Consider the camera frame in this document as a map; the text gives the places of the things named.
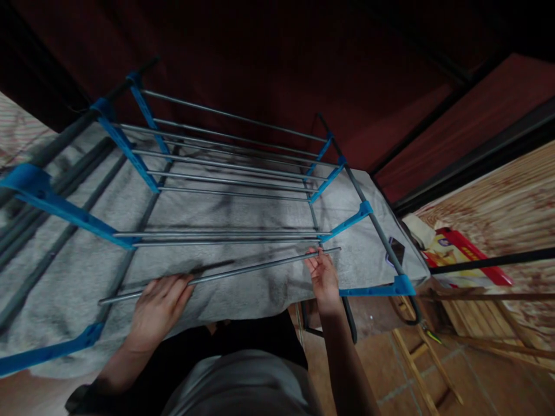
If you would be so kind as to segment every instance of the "black pants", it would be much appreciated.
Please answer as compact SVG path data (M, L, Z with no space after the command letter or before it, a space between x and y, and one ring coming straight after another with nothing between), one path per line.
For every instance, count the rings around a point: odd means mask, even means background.
M125 393L126 413L159 415L171 394L205 358L241 350L262 350L308 370L308 363L287 310L270 318L231 321L211 336L201 326L160 344L147 366Z

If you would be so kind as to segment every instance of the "smartphone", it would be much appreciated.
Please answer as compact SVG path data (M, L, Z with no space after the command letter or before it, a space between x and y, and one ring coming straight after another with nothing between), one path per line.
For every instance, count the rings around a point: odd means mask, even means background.
M397 257L397 260L399 260L399 263L402 266L403 265L403 258L405 257L405 246L403 246L400 242L395 240L393 237L389 237L389 244L390 244L391 248L393 249L393 253L395 253L395 257ZM388 253L386 253L386 262L391 267L394 267L393 263L391 263L391 260L389 258Z

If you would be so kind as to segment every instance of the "gray blanket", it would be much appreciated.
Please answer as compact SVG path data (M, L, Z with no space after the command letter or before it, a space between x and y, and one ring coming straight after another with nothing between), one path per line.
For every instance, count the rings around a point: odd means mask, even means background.
M93 125L59 157L50 171L59 173L56 164L75 162L84 152L105 136ZM140 148L156 150L147 138L130 134L139 140ZM222 161L215 154L199 154L199 158ZM69 200L81 206L121 155L114 150L100 167L71 195ZM281 170L296 168L231 157L227 162L249 164ZM145 157L152 169L162 170L164 159ZM326 177L331 168L318 167L314 175ZM174 164L172 172L191 173L248 181L302 186L300 180L275 180L264 175L190 164ZM368 174L354 171L362 189L386 235L393 236L406 247L403 266L411 280L428 277L428 269L416 249L409 243L383 197ZM319 181L310 182L317 187ZM203 184L183 179L168 179L168 186L233 192L265 193L304 197L305 194L261 190L234 185ZM94 206L92 213L120 231L134 231L146 208L151 192L129 162ZM329 231L357 212L360 200L343 172L314 204L322 230ZM3 307L45 255L66 222L52 217L20 251L0 275L0 307ZM309 205L303 202L237 198L185 192L163 192L149 221L148 230L312 230ZM304 254L310 244L238 244L219 246L144 247L139 248L121 292L137 290L149 280L176 272L204 268L204 275L241 268L261 262ZM332 257L337 266L341 288L370 287L393 281L394 269L385 262L385 249L370 220L365 219L325 244L326 248L342 247ZM104 298L114 279L125 249L85 230L79 230L59 253L40 282L30 293L25 306L0 340L0 355L12 355L32 348L48 346L72 339L94 322L97 301ZM267 317L283 311L288 305L313 297L310 276L302 262L289 263L235 277L198 285L185 313L172 333L193 326L224 319ZM112 307L101 339L93 348L66 358L32 368L44 377L70 378L101 368L118 348L129 331L134 301Z

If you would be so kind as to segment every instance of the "person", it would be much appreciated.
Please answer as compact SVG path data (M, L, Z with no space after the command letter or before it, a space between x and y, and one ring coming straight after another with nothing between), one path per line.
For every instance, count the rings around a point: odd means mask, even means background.
M305 260L330 367L338 415L378 415L339 297L338 275L319 249ZM288 311L202 326L163 341L193 294L192 276L151 281L137 301L131 331L91 385L69 398L70 414L323 414Z

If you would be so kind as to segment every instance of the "right hand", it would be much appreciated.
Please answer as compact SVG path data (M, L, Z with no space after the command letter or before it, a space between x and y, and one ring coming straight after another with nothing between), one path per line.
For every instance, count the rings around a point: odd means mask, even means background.
M337 270L335 270L330 255L324 254L323 251L322 248L318 248L318 256L305 259L306 267L310 271L312 287L319 308L335 306L341 301ZM316 250L311 247L306 253L315 252Z

